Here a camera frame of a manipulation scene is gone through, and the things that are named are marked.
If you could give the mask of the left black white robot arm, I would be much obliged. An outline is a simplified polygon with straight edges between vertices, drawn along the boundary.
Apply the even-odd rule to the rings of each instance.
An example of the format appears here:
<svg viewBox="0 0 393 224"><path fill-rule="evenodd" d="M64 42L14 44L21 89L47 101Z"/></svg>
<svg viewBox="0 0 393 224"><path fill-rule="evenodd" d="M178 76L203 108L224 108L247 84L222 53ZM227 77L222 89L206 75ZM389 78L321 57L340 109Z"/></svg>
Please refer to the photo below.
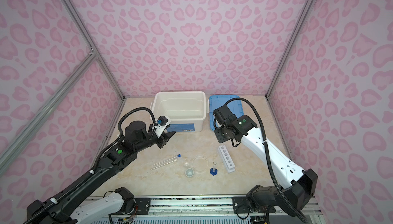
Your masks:
<svg viewBox="0 0 393 224"><path fill-rule="evenodd" d="M142 121L132 122L119 135L111 146L96 160L92 169L73 182L69 187L57 195L47 199L44 203L36 200L27 210L27 224L65 224L67 221L75 222L71 214L76 208L93 193L99 186L122 171L137 158L137 153L158 145L163 147L175 134L165 133L171 120L161 116L158 125L151 125L146 130Z"/></svg>

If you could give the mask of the blue base graduated cylinder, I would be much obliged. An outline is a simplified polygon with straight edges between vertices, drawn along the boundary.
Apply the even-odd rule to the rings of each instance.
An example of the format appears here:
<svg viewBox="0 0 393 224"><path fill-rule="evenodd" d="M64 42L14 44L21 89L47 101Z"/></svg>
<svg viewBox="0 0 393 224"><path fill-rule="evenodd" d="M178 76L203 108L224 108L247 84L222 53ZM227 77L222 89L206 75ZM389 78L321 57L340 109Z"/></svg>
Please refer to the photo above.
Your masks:
<svg viewBox="0 0 393 224"><path fill-rule="evenodd" d="M210 174L212 176L215 176L218 174L218 169L217 169L217 162L213 162L213 166L210 169Z"/></svg>

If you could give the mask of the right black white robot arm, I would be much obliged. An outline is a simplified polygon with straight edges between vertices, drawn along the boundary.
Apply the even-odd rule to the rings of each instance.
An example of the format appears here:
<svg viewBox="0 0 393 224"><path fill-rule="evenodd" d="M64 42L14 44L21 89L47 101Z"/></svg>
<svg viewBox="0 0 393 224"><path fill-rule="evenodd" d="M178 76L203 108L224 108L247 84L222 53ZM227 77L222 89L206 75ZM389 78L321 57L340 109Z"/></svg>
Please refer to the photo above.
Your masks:
<svg viewBox="0 0 393 224"><path fill-rule="evenodd" d="M213 111L219 127L215 134L219 143L236 141L246 146L267 166L273 185L256 185L246 194L246 208L250 212L280 207L284 213L296 217L303 223L308 219L302 209L314 196L318 180L317 173L305 170L289 159L268 138L264 124L255 107L251 108L257 120L248 115L237 117L227 105Z"/></svg>

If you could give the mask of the white plastic storage bin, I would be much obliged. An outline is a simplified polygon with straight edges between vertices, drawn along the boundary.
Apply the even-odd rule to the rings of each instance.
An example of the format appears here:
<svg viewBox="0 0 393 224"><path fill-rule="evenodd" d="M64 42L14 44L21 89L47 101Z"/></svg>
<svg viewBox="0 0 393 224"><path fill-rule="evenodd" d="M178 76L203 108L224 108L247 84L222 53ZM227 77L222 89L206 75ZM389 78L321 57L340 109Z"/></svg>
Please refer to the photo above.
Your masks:
<svg viewBox="0 0 393 224"><path fill-rule="evenodd" d="M159 92L150 109L155 117L171 119L169 132L201 132L208 113L206 94L193 92Z"/></svg>

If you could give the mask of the clear petri dish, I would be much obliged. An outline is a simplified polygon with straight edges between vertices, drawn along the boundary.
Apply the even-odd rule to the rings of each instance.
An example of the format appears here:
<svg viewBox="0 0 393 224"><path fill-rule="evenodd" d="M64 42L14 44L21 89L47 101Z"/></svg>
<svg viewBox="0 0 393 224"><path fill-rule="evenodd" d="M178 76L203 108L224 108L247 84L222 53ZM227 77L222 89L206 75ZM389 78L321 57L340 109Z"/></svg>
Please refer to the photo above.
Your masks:
<svg viewBox="0 0 393 224"><path fill-rule="evenodd" d="M196 173L204 173L208 167L208 160L204 156L199 155L193 159L192 167Z"/></svg>

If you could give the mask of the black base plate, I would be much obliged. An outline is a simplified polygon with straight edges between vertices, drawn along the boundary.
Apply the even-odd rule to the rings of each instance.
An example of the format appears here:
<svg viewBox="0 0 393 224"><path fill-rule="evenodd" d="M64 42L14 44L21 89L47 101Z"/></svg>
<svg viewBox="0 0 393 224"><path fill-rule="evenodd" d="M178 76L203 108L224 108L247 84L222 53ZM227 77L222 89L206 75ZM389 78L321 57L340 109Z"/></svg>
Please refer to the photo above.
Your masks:
<svg viewBox="0 0 393 224"><path fill-rule="evenodd" d="M120 210L111 213L111 215L148 215L151 204L151 198L136 197L125 200Z"/></svg>
<svg viewBox="0 0 393 224"><path fill-rule="evenodd" d="M271 207L268 211L267 206L256 207L249 201L245 195L234 196L232 199L232 208L235 214L257 214L276 213L276 209Z"/></svg>

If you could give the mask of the blue plastic bin lid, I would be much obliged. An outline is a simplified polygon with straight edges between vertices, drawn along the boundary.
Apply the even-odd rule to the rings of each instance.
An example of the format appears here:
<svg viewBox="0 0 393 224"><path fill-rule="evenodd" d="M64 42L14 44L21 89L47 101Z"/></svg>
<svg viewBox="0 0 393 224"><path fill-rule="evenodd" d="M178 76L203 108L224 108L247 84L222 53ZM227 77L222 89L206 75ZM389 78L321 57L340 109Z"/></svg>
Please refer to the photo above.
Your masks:
<svg viewBox="0 0 393 224"><path fill-rule="evenodd" d="M210 121L210 129L212 131L215 130L213 125L214 116L213 111L221 106L223 106L228 100L233 98L239 98L237 95L212 95L209 97L209 121ZM228 108L231 110L233 114L237 117L240 117L244 114L242 102L239 100L232 101L228 104Z"/></svg>

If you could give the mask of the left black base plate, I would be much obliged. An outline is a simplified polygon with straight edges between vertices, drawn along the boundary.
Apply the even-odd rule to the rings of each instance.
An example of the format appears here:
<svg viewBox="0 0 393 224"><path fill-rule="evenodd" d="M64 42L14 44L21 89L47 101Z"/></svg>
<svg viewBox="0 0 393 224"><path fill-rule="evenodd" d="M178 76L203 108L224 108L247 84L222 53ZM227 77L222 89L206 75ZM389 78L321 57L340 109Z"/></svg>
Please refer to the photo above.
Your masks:
<svg viewBox="0 0 393 224"><path fill-rule="evenodd" d="M111 213L111 215L148 215L151 204L151 198L136 197L125 200L120 210Z"/></svg>

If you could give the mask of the aluminium mounting rail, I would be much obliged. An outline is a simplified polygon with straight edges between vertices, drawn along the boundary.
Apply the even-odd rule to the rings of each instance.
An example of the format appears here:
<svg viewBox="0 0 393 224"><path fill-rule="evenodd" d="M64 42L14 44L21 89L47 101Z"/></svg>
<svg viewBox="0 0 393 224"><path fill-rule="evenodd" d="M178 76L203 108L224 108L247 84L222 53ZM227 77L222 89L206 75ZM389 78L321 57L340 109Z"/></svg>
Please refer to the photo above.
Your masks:
<svg viewBox="0 0 393 224"><path fill-rule="evenodd" d="M296 217L275 207L276 213L235 214L232 197L242 195L173 195L136 196L151 198L148 215L111 215L125 201L119 193L109 193L106 197L88 197L76 208L71 217L79 224L109 221L111 224L139 224L147 222L167 223L264 223L268 216L272 223L299 223Z"/></svg>

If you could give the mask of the white test tube rack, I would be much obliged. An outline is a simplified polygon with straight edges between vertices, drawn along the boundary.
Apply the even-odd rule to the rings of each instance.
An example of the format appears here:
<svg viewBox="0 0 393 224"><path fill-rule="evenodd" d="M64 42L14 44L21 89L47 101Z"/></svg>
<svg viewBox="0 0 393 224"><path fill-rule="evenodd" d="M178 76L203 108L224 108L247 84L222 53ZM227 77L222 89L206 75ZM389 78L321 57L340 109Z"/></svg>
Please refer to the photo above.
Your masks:
<svg viewBox="0 0 393 224"><path fill-rule="evenodd" d="M235 172L235 164L229 154L227 147L224 144L221 144L218 147L218 154L219 154L227 172L228 173Z"/></svg>

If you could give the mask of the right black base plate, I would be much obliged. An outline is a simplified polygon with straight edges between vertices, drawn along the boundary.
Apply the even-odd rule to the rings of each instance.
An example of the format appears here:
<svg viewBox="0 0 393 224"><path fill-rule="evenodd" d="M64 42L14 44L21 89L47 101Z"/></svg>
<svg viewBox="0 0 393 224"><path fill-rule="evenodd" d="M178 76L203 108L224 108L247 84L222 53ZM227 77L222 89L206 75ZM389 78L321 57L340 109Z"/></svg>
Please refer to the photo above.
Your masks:
<svg viewBox="0 0 393 224"><path fill-rule="evenodd" d="M276 213L276 209L271 207L268 211L267 206L256 207L249 201L245 195L234 196L232 199L232 208L235 214L257 214Z"/></svg>

